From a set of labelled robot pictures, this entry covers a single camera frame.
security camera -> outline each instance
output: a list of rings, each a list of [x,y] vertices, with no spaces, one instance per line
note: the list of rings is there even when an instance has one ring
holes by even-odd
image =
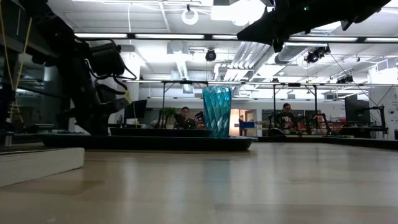
[[[206,53],[206,61],[208,62],[212,62],[214,60],[216,60],[217,55],[216,52],[214,51],[214,49],[208,49],[207,53]]]

fluorescent light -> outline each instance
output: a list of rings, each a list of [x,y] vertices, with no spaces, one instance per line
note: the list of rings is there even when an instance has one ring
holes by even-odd
[[[184,1],[184,0],[72,0],[75,2],[102,2],[106,4],[191,4],[191,5],[201,5],[200,1]]]
[[[148,99],[163,100],[163,97],[151,96],[151,97],[148,97]],[[202,100],[202,98],[200,98],[200,97],[165,97],[165,99],[168,99],[168,100]]]
[[[80,38],[127,38],[127,34],[86,34],[76,33],[75,36]]]
[[[278,85],[278,84],[280,84],[280,83],[261,83],[261,82],[250,82],[250,83],[248,83],[248,84],[250,84],[250,85]]]
[[[317,28],[315,28],[315,30],[335,30],[340,26],[341,26],[341,22],[334,22],[334,23],[327,24],[327,25],[324,25],[321,27],[317,27]]]
[[[200,97],[177,97],[178,100],[202,100]]]
[[[288,41],[311,41],[311,42],[356,42],[357,37],[290,37]]]
[[[204,39],[198,34],[136,34],[136,39]]]
[[[236,35],[213,35],[213,39],[215,39],[215,40],[237,40],[238,37]]]
[[[126,82],[131,82],[131,83],[162,83],[162,81],[158,80],[126,80]]]
[[[240,85],[242,82],[208,82],[209,84],[230,84],[230,85]]]
[[[294,46],[294,47],[326,47],[328,44],[322,44],[322,43],[295,43],[295,42],[287,42],[285,43],[286,46]]]
[[[397,37],[368,37],[365,42],[398,42]]]
[[[153,97],[153,96],[151,96],[151,97],[148,97],[148,99],[163,100],[163,97],[160,97],[160,96]],[[165,97],[165,99],[174,99],[174,97]]]
[[[232,98],[232,100],[235,100],[235,101],[238,101],[238,100],[247,101],[247,100],[254,100],[254,99],[252,99],[252,98]]]
[[[211,8],[211,20],[232,21],[233,19],[233,14],[229,6],[213,6]]]

computer monitor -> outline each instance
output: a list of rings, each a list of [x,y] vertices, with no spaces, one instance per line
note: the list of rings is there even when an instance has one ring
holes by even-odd
[[[131,118],[144,118],[147,108],[147,100],[139,100],[132,102],[124,109],[124,123]]]
[[[346,120],[351,123],[369,124],[371,122],[371,115],[369,110],[369,102],[358,100],[357,95],[348,96],[345,98],[346,106]]]

man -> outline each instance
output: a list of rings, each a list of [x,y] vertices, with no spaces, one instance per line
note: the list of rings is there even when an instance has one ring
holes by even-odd
[[[186,106],[181,109],[181,113],[175,117],[175,120],[174,128],[195,129],[195,121],[189,118],[189,108]]]
[[[282,112],[276,115],[275,125],[283,132],[296,131],[295,117],[290,104],[285,103]]]
[[[248,135],[248,131],[246,129],[243,128],[243,115],[241,115],[239,117],[239,136],[247,136]]]

blue glass vase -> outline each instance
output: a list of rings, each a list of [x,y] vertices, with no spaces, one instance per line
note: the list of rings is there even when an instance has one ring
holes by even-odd
[[[211,86],[203,89],[206,129],[211,137],[228,138],[232,107],[232,89],[225,86]]]

